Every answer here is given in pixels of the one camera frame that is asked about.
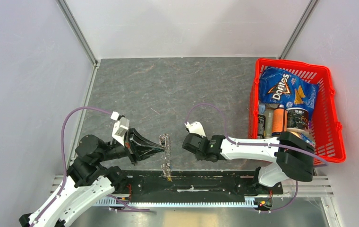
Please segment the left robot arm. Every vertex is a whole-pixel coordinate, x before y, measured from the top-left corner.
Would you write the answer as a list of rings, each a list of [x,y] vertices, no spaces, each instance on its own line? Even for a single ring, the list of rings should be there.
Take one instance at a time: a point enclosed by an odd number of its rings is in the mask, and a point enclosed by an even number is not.
[[[111,193],[130,190],[128,177],[118,166],[106,168],[101,163],[129,158],[139,161],[164,152],[166,137],[154,143],[135,129],[114,133],[112,141],[104,142],[95,135],[85,135],[75,149],[77,157],[68,167],[56,191],[35,212],[19,218],[23,227],[67,227],[93,202]]]

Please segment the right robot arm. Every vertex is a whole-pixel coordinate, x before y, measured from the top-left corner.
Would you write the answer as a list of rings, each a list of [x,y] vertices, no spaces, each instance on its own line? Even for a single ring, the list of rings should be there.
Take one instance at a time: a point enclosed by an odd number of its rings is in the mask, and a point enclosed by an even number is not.
[[[292,132],[282,132],[268,139],[237,139],[214,135],[211,139],[189,133],[182,148],[193,153],[197,160],[251,159],[269,162],[256,169],[252,188],[265,193],[278,182],[292,179],[311,182],[314,173],[314,147]]]

